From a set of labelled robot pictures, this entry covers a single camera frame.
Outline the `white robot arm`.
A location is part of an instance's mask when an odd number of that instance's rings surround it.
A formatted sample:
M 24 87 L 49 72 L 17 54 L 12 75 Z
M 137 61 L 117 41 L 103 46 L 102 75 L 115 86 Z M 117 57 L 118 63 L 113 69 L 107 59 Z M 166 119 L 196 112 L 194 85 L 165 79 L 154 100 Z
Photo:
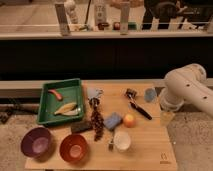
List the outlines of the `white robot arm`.
M 196 63 L 171 70 L 164 77 L 160 106 L 165 111 L 178 111 L 187 101 L 213 117 L 213 90 L 203 84 L 206 78 L 205 68 Z

